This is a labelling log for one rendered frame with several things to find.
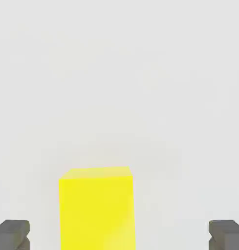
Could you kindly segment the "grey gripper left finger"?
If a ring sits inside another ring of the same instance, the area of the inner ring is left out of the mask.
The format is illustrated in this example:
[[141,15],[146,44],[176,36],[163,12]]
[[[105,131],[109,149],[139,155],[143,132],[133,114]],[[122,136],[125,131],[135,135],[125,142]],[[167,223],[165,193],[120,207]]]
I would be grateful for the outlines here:
[[0,250],[30,250],[28,220],[4,220],[0,224]]

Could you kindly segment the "small yellow cube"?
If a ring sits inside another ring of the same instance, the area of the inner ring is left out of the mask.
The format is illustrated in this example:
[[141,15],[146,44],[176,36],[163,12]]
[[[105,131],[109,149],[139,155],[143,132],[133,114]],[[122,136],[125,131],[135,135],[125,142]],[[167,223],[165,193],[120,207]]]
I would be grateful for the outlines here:
[[59,179],[61,250],[136,250],[129,167],[73,168]]

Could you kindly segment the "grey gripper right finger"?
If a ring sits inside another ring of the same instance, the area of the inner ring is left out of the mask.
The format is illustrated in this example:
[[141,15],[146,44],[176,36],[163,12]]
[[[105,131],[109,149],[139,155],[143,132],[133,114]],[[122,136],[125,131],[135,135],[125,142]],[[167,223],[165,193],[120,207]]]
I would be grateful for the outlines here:
[[212,220],[208,230],[209,250],[239,250],[239,224],[234,220]]

